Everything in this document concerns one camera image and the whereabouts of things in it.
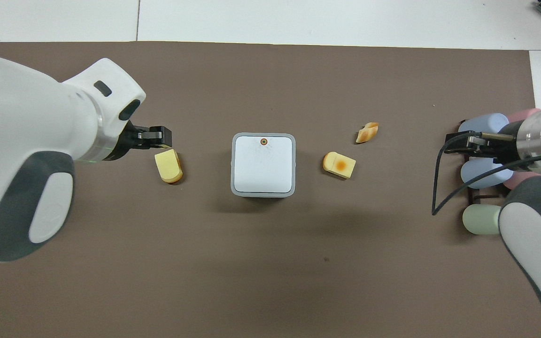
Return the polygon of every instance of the white square box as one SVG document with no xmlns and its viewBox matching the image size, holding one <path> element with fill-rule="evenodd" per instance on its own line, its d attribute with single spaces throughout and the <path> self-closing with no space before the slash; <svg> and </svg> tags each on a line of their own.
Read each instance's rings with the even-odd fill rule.
<svg viewBox="0 0 541 338">
<path fill-rule="evenodd" d="M 288 133 L 238 133 L 232 139 L 231 191 L 241 197 L 291 196 L 296 140 Z"/>
</svg>

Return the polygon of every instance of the blue cylinder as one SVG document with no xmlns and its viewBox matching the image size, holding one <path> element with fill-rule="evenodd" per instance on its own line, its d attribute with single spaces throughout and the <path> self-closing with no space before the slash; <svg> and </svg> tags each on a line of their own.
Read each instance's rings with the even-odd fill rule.
<svg viewBox="0 0 541 338">
<path fill-rule="evenodd" d="M 502 167 L 502 165 L 494 163 L 491 158 L 477 158 L 469 160 L 468 162 L 464 163 L 462 169 L 460 169 L 460 178 L 464 182 L 467 182 L 468 180 L 475 178 L 475 176 L 479 176 L 485 172 L 499 167 Z M 471 184 L 469 187 L 473 189 L 487 188 L 488 186 L 500 184 L 505 180 L 511 178 L 512 176 L 513 171 L 509 169 L 504 169 L 503 171 L 499 171 L 498 173 L 489 175 L 486 178 L 483 178 Z"/>
<path fill-rule="evenodd" d="M 459 132 L 475 131 L 497 133 L 507 124 L 509 124 L 509 118 L 506 117 L 506 115 L 492 113 L 464 121 L 459 127 Z"/>
</svg>

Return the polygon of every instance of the green cylinder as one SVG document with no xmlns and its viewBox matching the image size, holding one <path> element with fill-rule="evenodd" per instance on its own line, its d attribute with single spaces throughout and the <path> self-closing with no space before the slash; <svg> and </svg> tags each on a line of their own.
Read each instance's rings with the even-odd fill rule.
<svg viewBox="0 0 541 338">
<path fill-rule="evenodd" d="M 462 213 L 464 227 L 475 235 L 497 235 L 500 207 L 495 205 L 470 205 Z"/>
</svg>

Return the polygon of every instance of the pink cylinder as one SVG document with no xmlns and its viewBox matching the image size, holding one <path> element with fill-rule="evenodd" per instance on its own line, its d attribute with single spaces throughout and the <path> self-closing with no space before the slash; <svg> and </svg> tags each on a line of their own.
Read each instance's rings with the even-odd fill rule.
<svg viewBox="0 0 541 338">
<path fill-rule="evenodd" d="M 513 190 L 519 185 L 519 183 L 523 182 L 524 180 L 539 175 L 540 174 L 536 174 L 532 171 L 515 171 L 513 173 L 513 176 L 505 180 L 502 184 L 504 184 L 504 186 L 509 188 L 510 190 Z"/>
<path fill-rule="evenodd" d="M 517 113 L 513 113 L 511 115 L 508 115 L 509 123 L 517 122 L 525 120 L 526 118 L 532 116 L 532 114 L 539 112 L 541 109 L 538 108 L 532 108 L 532 109 L 525 109 L 522 111 L 518 111 Z"/>
<path fill-rule="evenodd" d="M 509 118 L 509 123 L 522 121 L 532 116 L 532 114 L 539 112 L 540 110 L 541 109 L 538 108 L 525 109 L 508 115 L 507 117 Z M 519 183 L 534 176 L 539 176 L 539 174 L 532 173 L 531 171 L 515 171 L 515 173 L 513 173 L 513 176 L 508 180 L 505 180 L 503 184 L 505 187 L 513 190 L 519 185 Z"/>
</svg>

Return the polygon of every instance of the black cable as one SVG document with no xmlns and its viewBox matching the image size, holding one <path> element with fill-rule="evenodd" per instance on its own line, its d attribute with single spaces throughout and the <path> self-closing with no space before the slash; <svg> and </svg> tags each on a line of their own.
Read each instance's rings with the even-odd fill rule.
<svg viewBox="0 0 541 338">
<path fill-rule="evenodd" d="M 467 138 L 467 137 L 472 137 L 472 136 L 476 136 L 476 137 L 479 137 L 481 136 L 481 133 L 480 132 L 468 132 L 468 133 L 462 133 L 460 135 L 457 135 L 451 139 L 449 139 L 448 141 L 445 141 L 444 145 L 442 146 L 442 149 L 440 149 L 440 152 L 438 152 L 438 159 L 435 161 L 435 175 L 433 176 L 433 199 L 432 199 L 432 202 L 431 202 L 431 214 L 432 215 L 435 215 L 433 212 L 435 210 L 435 199 L 436 199 L 436 195 L 438 193 L 438 173 L 440 171 L 440 161 L 442 161 L 442 155 L 444 154 L 444 150 L 446 150 L 446 148 L 448 148 L 448 146 L 462 138 Z"/>
<path fill-rule="evenodd" d="M 439 165 L 439 163 L 440 163 L 440 157 L 442 155 L 443 149 L 444 148 L 442 147 L 442 150 L 440 150 L 440 154 L 438 154 L 438 160 L 436 161 L 436 165 Z M 450 199 L 452 199 L 452 197 L 457 195 L 459 192 L 463 191 L 465 188 L 467 188 L 471 184 L 473 184 L 473 183 L 475 183 L 475 182 L 477 182 L 477 181 L 479 181 L 481 179 L 485 179 L 489 175 L 493 175 L 493 174 L 498 173 L 500 171 L 503 171 L 505 169 L 510 169 L 512 167 L 518 167 L 520 165 L 526 165 L 526 164 L 533 163 L 533 162 L 538 162 L 538 161 L 541 161 L 541 156 L 533 156 L 533 157 L 530 157 L 530 158 L 524 158 L 523 160 L 518 160 L 518 161 L 515 161 L 515 162 L 507 163 L 507 164 L 503 165 L 502 167 L 498 167 L 496 169 L 492 169 L 490 171 L 487 171 L 487 172 L 485 172 L 485 173 L 483 173 L 483 174 L 481 174 L 479 176 L 475 176 L 474 178 L 468 180 L 467 182 L 464 182 L 464 184 L 462 186 L 460 186 L 459 188 L 457 188 L 456 190 L 451 192 L 450 195 L 448 195 L 440 203 L 440 205 L 438 205 L 438 207 L 435 207 L 436 191 L 437 191 L 437 186 L 438 186 L 438 180 L 437 180 L 438 167 L 436 167 L 435 168 L 435 180 L 433 182 L 433 201 L 432 201 L 432 204 L 431 204 L 431 214 L 433 216 L 435 216 L 440 211 L 440 209 L 442 209 L 442 207 L 446 203 L 448 203 L 448 201 L 450 201 Z"/>
</svg>

